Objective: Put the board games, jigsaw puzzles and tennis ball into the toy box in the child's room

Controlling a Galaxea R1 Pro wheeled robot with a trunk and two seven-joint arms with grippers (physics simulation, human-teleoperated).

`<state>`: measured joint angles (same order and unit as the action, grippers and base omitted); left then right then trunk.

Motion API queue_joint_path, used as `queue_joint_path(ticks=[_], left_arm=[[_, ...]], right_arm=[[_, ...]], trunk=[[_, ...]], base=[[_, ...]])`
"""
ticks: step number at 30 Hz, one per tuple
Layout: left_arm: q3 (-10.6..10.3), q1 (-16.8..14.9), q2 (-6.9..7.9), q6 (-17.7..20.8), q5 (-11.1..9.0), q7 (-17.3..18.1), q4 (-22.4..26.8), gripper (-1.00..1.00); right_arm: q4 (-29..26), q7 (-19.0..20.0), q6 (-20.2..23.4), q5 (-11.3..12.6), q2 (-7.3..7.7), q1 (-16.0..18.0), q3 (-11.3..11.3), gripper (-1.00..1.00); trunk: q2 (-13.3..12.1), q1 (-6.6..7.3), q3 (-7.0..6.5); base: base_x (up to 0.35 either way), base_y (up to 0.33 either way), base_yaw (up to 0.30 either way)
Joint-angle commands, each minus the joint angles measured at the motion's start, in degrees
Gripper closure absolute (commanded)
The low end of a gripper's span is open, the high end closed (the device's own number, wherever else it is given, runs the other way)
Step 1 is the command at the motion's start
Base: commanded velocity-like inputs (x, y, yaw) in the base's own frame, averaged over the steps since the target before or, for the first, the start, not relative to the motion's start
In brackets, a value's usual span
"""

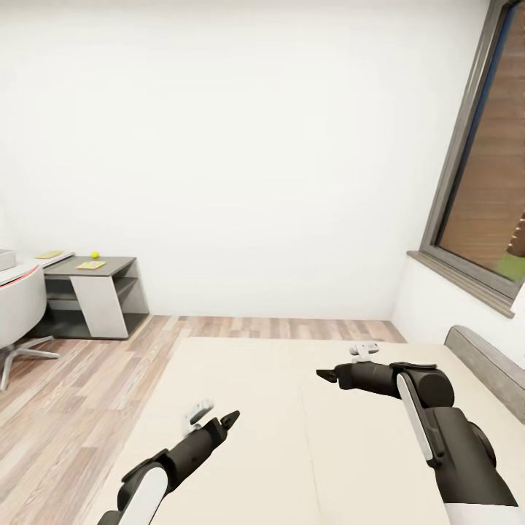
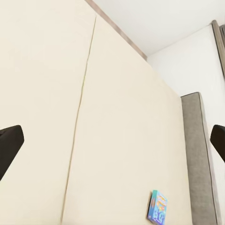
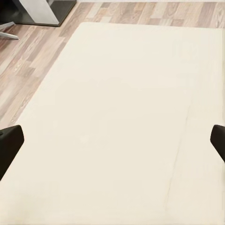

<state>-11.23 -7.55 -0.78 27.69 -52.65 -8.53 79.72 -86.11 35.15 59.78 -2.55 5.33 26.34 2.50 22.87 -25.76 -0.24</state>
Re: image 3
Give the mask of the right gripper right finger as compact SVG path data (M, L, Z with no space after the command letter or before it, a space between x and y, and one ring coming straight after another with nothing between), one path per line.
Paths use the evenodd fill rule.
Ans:
M221 125L214 125L211 136L210 142L221 156L221 158L225 162L225 127Z

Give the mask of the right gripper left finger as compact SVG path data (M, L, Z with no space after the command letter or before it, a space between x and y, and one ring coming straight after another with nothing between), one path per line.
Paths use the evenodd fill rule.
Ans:
M0 180L4 177L23 144L24 135L21 125L0 130Z

